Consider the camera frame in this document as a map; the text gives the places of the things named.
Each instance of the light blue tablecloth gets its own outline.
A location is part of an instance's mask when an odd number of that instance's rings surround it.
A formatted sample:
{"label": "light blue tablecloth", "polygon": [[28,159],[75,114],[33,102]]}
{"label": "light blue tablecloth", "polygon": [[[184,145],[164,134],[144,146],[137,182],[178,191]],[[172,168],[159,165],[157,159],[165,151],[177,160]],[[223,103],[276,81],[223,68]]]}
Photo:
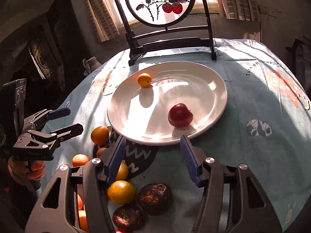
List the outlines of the light blue tablecloth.
{"label": "light blue tablecloth", "polygon": [[[62,143],[54,153],[54,160],[46,163],[42,187],[60,165],[71,165],[74,155],[92,156],[91,131],[100,125],[110,126],[107,106],[115,88],[125,78],[160,62],[192,61],[214,69],[228,90],[228,104],[222,117],[210,130],[193,139],[192,144],[224,165],[246,163],[286,229],[311,192],[310,101],[285,64],[263,44],[226,39],[215,39],[215,43],[217,61],[211,60],[208,48],[183,48],[147,53],[129,67],[129,50],[125,50],[90,74],[60,107],[71,108],[71,115],[49,121],[43,130],[48,133],[73,123],[84,127],[82,135]],[[160,147],[157,151],[134,145],[128,147],[126,154],[132,176],[139,173],[130,180],[138,190],[148,183],[162,182],[174,194],[173,208],[162,216],[150,217],[143,231],[189,232],[203,190],[190,181],[179,146]],[[130,157],[144,157],[153,163],[141,173],[144,169],[138,169]],[[111,215],[116,207],[109,203]]]}

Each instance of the white jug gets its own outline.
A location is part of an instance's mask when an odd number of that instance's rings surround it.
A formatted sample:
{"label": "white jug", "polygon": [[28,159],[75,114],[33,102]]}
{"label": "white jug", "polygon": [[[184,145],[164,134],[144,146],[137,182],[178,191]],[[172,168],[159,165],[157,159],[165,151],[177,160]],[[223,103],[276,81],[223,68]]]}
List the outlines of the white jug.
{"label": "white jug", "polygon": [[83,59],[83,66],[84,66],[84,75],[88,76],[91,72],[96,70],[101,66],[101,63],[99,63],[96,59],[96,57],[92,57],[89,60]]}

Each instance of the window curtain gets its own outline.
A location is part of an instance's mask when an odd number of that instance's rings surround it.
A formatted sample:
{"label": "window curtain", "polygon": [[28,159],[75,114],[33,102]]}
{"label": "window curtain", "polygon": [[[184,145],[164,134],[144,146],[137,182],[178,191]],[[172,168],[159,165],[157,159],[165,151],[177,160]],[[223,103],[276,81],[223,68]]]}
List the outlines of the window curtain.
{"label": "window curtain", "polygon": [[221,16],[228,19],[259,21],[259,10],[255,0],[218,0]]}
{"label": "window curtain", "polygon": [[112,12],[105,0],[84,0],[90,24],[98,44],[119,35]]}

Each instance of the blue gripper pad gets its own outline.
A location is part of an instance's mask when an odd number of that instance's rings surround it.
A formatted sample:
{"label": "blue gripper pad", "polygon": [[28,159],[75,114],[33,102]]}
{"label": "blue gripper pad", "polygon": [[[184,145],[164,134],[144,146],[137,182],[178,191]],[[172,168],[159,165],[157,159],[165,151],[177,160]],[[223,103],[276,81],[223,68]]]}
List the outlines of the blue gripper pad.
{"label": "blue gripper pad", "polygon": [[181,136],[180,148],[183,151],[183,157],[185,159],[190,179],[197,187],[200,187],[202,182],[200,179],[201,166],[197,164],[195,157],[190,149],[191,146],[191,144],[188,144],[185,136]]}
{"label": "blue gripper pad", "polygon": [[57,109],[47,114],[47,120],[55,120],[61,117],[69,116],[71,110],[69,108]]}
{"label": "blue gripper pad", "polygon": [[108,175],[106,179],[108,185],[112,184],[117,177],[125,153],[126,147],[125,137],[122,136],[119,143],[115,144],[114,146],[116,146],[116,149],[108,165]]}

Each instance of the finger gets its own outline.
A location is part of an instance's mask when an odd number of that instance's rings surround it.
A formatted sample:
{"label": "finger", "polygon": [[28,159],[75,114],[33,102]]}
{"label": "finger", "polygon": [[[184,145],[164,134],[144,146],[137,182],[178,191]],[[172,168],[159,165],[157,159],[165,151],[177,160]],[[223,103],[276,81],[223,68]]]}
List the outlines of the finger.
{"label": "finger", "polygon": [[35,178],[33,180],[41,180],[44,177],[44,175],[45,175],[45,172],[43,172],[43,174],[41,174],[38,178]]}
{"label": "finger", "polygon": [[9,158],[8,164],[12,172],[16,175],[19,173],[27,173],[27,168],[25,167],[24,162],[14,159],[13,157]]}
{"label": "finger", "polygon": [[39,170],[31,171],[31,172],[28,174],[28,178],[29,178],[30,180],[35,179],[35,178],[38,178],[41,174],[44,173],[44,170],[45,170],[45,165],[43,165],[43,167],[40,168]]}
{"label": "finger", "polygon": [[31,164],[31,170],[32,171],[36,171],[36,170],[39,170],[41,169],[42,167],[44,166],[44,161],[34,161],[32,164]]}

